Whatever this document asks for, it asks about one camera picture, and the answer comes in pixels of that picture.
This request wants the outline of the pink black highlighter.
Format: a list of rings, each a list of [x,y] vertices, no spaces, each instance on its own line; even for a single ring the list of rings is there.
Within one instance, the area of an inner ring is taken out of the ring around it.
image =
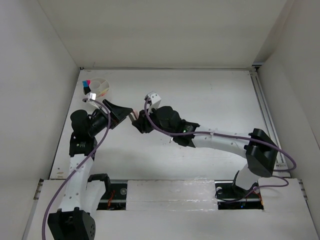
[[[87,79],[87,80],[85,81],[85,83],[86,83],[86,86],[84,87],[84,88],[85,88],[85,91],[86,91],[86,92],[90,92],[90,91],[91,91],[91,88],[90,88],[90,83],[91,83],[91,81],[90,81],[89,79]]]

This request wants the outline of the blue black highlighter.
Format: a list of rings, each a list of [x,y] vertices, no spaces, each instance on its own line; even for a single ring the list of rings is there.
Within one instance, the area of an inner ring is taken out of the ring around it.
[[[83,91],[86,93],[88,91],[88,82],[85,80],[82,82],[82,85],[83,85]]]

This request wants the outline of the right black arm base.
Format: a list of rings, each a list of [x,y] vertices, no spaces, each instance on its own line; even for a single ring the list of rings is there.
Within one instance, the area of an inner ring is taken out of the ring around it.
[[[219,180],[215,182],[215,194],[218,210],[263,210],[263,200],[259,184],[255,182],[249,190],[235,185],[233,180]]]

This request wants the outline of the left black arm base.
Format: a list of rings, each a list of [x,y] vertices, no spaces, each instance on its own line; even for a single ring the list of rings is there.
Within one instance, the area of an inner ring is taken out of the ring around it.
[[[92,174],[88,182],[100,181],[105,185],[105,193],[102,195],[97,210],[124,211],[126,210],[128,181],[110,180],[106,173]]]

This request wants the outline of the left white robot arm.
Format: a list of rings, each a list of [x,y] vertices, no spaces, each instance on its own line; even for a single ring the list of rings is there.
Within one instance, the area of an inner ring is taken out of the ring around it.
[[[90,174],[98,147],[96,135],[117,127],[133,110],[117,106],[108,100],[91,100],[98,107],[91,113],[84,109],[70,115],[72,133],[69,141],[69,174],[50,200],[53,204],[64,190],[57,211],[45,210],[42,227],[49,227],[55,240],[93,240],[96,235],[94,215],[101,198],[111,194],[111,182],[106,173]]]

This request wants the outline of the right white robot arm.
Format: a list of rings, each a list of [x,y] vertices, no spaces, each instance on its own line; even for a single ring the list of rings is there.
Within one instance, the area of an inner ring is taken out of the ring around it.
[[[159,130],[180,146],[215,149],[246,159],[230,187],[237,197],[243,197],[257,186],[260,178],[273,175],[278,151],[275,143],[259,128],[248,134],[223,133],[182,119],[170,106],[141,110],[138,114],[131,114],[130,118],[132,125],[142,134]]]

